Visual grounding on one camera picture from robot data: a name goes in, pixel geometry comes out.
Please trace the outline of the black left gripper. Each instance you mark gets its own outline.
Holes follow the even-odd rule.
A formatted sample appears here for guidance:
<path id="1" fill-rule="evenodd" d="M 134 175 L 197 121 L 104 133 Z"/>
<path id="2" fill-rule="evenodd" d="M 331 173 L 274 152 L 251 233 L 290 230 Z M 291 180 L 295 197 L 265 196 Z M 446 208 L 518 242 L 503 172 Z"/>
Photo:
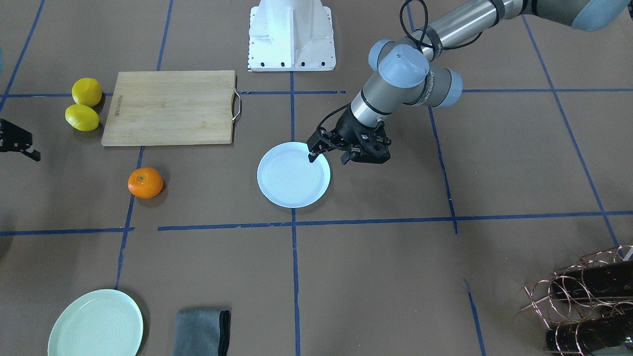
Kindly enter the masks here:
<path id="1" fill-rule="evenodd" d="M 326 130 L 323 124 L 342 111 L 335 128 Z M 342 151 L 341 164 L 384 164 L 391 158 L 385 124 L 379 120 L 375 127 L 362 124 L 355 118 L 349 106 L 342 106 L 326 115 L 307 140 L 308 160 L 312 164 L 321 154 L 333 150 Z"/>

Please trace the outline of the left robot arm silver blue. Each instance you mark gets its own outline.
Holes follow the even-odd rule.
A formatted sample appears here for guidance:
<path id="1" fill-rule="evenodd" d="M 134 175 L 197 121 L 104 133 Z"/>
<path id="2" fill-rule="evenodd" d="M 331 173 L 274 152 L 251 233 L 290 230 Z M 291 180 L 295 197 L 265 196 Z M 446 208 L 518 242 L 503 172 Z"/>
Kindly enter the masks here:
<path id="1" fill-rule="evenodd" d="M 308 160 L 340 150 L 341 162 L 383 164 L 391 157 L 385 121 L 402 105 L 448 107 L 463 90 L 457 72 L 434 65 L 444 52 L 472 45 L 503 20 L 531 14 L 572 29 L 594 32 L 606 27 L 630 0 L 470 0 L 421 28 L 405 30 L 398 41 L 373 45 L 368 63 L 373 70 L 351 103 L 339 109 L 335 128 L 318 124 L 307 140 Z"/>

